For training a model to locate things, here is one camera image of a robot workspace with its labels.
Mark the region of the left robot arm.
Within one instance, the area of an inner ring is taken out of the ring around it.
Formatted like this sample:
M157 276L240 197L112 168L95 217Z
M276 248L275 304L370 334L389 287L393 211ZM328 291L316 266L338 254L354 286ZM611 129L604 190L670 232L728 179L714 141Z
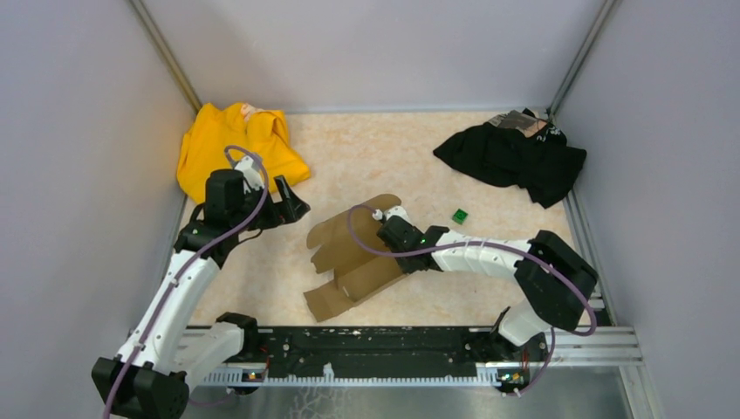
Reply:
M202 295L241 244L240 234L261 234L309 212L284 176L274 183L278 202L256 169L218 169L210 175L206 199L179 232L161 286L140 323L114 357L100 357L92 367L105 418L179 418L192 390L218 365L234 357L265 358L257 320L239 313L222 314L187 347L181 340Z

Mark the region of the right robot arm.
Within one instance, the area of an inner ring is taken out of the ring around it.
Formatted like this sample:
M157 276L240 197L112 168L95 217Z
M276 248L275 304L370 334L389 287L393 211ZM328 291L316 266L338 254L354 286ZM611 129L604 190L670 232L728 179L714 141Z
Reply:
M497 240L443 226L421 231L390 216L377 236L404 273L472 272L517 284L524 299L505 311L491 336L492 350L503 360L515 359L531 338L552 327L574 331L598 283L597 272L549 230L528 240Z

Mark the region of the brown cardboard box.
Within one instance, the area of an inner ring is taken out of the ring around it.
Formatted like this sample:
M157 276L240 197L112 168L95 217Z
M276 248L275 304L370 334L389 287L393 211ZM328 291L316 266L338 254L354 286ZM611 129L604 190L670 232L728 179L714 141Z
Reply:
M380 223L368 209L347 210L314 225L306 247L315 272L330 272L332 279L304 293L314 319L323 322L359 306L406 277L393 258L380 257L360 248L350 234L351 224L360 241L377 250L387 247L377 237Z

